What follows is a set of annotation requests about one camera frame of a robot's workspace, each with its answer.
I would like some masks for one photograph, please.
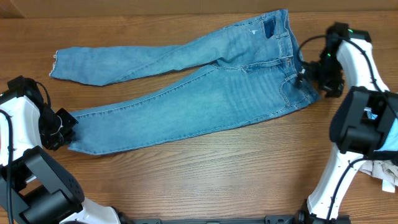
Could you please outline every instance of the blue jeans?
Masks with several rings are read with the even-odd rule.
[[[297,49],[287,10],[279,10],[185,45],[59,50],[50,76],[103,86],[204,65],[153,94],[73,112],[79,123],[70,149],[108,154],[238,128],[308,106],[319,96],[306,81],[295,85]]]

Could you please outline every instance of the black cable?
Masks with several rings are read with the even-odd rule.
[[[367,160],[365,157],[361,158],[361,159],[356,159],[353,162],[350,162],[350,164],[348,164],[348,167],[346,168],[346,170],[344,170],[343,174],[340,177],[340,180],[337,183],[337,186],[335,188],[335,192],[333,193],[333,196],[331,198],[331,202],[330,202],[330,207],[329,207],[329,211],[328,211],[328,216],[326,218],[326,220],[328,220],[328,222],[330,223],[330,215],[331,215],[331,211],[333,210],[333,205],[335,204],[335,200],[336,200],[336,196],[337,196],[337,192],[338,189],[340,188],[341,183],[343,182],[344,177],[346,176],[346,174],[348,173],[348,171],[353,168],[354,164],[357,162],[361,162],[361,161],[365,161]]]
[[[308,38],[307,40],[305,40],[305,41],[298,47],[298,50],[297,50],[297,58],[298,58],[299,62],[300,62],[301,64],[304,64],[304,65],[309,65],[308,62],[301,60],[301,57],[300,57],[301,48],[303,48],[304,45],[305,45],[306,43],[308,43],[308,42],[310,42],[310,41],[312,41],[312,40],[315,40],[315,39],[327,38],[327,37],[328,37],[327,35],[317,35],[317,36],[314,36],[314,37],[311,37],[311,38]]]
[[[45,92],[45,95],[46,95],[46,97],[47,97],[47,104],[49,105],[49,108],[51,108],[50,95],[49,95],[47,89],[44,87],[44,85],[43,85],[41,82],[36,82],[36,83],[43,87],[44,92]]]
[[[373,85],[374,85],[374,88],[380,93],[380,95],[382,96],[383,100],[387,103],[387,106],[388,106],[388,107],[390,108],[390,110],[392,111],[392,114],[398,119],[398,114],[397,114],[397,112],[396,112],[395,109],[391,106],[391,104],[388,102],[387,97],[384,95],[383,91],[382,91],[382,90],[380,89],[380,87],[377,85],[376,78],[374,77],[374,74],[373,74],[372,64],[371,64],[371,61],[370,61],[369,57],[366,55],[366,52],[365,52],[360,46],[358,46],[358,44],[355,44],[355,43],[354,43],[352,40],[350,40],[349,38],[340,37],[340,36],[335,36],[335,35],[318,35],[318,36],[315,36],[315,37],[311,37],[311,38],[307,39],[306,41],[304,41],[304,42],[298,47],[298,51],[297,51],[297,58],[298,58],[298,60],[299,60],[302,64],[304,64],[304,65],[309,65],[308,62],[305,62],[305,61],[301,60],[301,58],[300,58],[300,51],[301,51],[301,48],[302,48],[306,43],[310,42],[311,40],[315,40],[315,39],[319,39],[319,38],[327,38],[327,37],[336,38],[336,39],[339,39],[339,40],[346,41],[347,43],[350,43],[352,46],[354,46],[355,48],[357,48],[357,49],[361,52],[361,54],[362,54],[363,57],[365,58],[366,62],[368,63],[368,67],[369,67],[369,71],[370,71],[370,73],[371,73],[371,79],[372,79],[372,83],[373,83]]]
[[[12,142],[12,123],[11,117],[4,110],[0,110],[0,113],[4,114],[8,122],[8,169],[7,169],[7,212],[8,212],[8,222],[14,224],[14,218],[12,216],[12,202],[11,202],[11,164],[12,156],[14,153],[13,142]]]

